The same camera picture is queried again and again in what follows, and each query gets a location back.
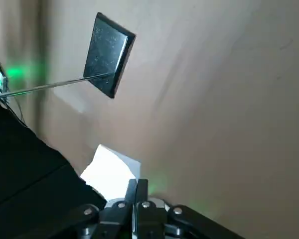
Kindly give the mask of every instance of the black cable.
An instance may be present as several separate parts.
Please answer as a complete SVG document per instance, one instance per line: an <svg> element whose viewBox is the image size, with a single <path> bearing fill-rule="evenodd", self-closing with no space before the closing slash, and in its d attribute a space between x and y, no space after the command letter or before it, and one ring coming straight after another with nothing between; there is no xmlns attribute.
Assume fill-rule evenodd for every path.
<svg viewBox="0 0 299 239"><path fill-rule="evenodd" d="M19 103L19 101L16 99L16 97L14 96L14 99L16 101L16 104L18 105L18 108L20 110L20 114L21 114L21 119L16 115L16 113L13 111L13 109L8 105L7 100L6 99L0 99L0 102L7 108L8 111L10 111L12 113L12 115L17 119L17 121L22 124L24 127L28 128L28 126L25 124L24 122L24 117L23 117L23 113L22 113L22 109L21 109L21 105Z"/></svg>

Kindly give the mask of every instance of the green light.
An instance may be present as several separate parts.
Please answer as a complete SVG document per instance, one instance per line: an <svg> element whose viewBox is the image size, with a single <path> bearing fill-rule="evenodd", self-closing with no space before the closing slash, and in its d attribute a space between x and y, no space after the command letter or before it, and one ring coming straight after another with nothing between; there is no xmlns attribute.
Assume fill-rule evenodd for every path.
<svg viewBox="0 0 299 239"><path fill-rule="evenodd" d="M26 75L26 67L25 66L14 66L8 67L6 69L6 75L8 78L22 78Z"/></svg>
<svg viewBox="0 0 299 239"><path fill-rule="evenodd" d="M167 177L163 173L156 173L155 177L149 179L149 195L164 192L167 189Z"/></svg>
<svg viewBox="0 0 299 239"><path fill-rule="evenodd" d="M36 78L45 75L45 64L41 62L10 65L5 69L9 81L22 80L25 77Z"/></svg>

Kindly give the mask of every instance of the reflective black surface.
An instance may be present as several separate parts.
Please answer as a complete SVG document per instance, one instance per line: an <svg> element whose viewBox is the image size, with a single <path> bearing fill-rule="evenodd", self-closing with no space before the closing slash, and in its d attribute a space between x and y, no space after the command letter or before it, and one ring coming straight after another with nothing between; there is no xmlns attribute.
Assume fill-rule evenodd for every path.
<svg viewBox="0 0 299 239"><path fill-rule="evenodd" d="M113 72L112 76L90 81L110 98L114 98L134 38L133 33L109 20L103 14L97 14L84 77Z"/></svg>

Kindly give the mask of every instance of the beige wall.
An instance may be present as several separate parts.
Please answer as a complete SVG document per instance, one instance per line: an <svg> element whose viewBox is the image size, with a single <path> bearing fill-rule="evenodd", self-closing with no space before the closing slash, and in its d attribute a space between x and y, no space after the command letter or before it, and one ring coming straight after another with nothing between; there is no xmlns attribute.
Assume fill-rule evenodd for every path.
<svg viewBox="0 0 299 239"><path fill-rule="evenodd" d="M299 239L299 0L51 2L51 81L82 76L96 12L137 35L114 100L49 92L44 139L78 172L102 143L172 203Z"/></svg>
<svg viewBox="0 0 299 239"><path fill-rule="evenodd" d="M45 0L0 0L0 62L7 70L9 67L23 66L31 69L33 63L45 58L47 34ZM43 85L45 76L26 71L24 77L9 78L9 89L19 90ZM44 91L36 94L17 96L27 125L40 134L41 102ZM12 98L10 106L20 116L16 101Z"/></svg>

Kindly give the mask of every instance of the black fabric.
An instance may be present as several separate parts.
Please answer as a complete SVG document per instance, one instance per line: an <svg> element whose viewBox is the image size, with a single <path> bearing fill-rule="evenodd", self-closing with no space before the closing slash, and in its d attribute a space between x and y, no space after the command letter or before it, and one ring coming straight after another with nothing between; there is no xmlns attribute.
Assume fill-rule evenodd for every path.
<svg viewBox="0 0 299 239"><path fill-rule="evenodd" d="M67 160L0 106L0 239L15 238L82 204L106 201Z"/></svg>
<svg viewBox="0 0 299 239"><path fill-rule="evenodd" d="M0 106L0 203L67 163Z"/></svg>

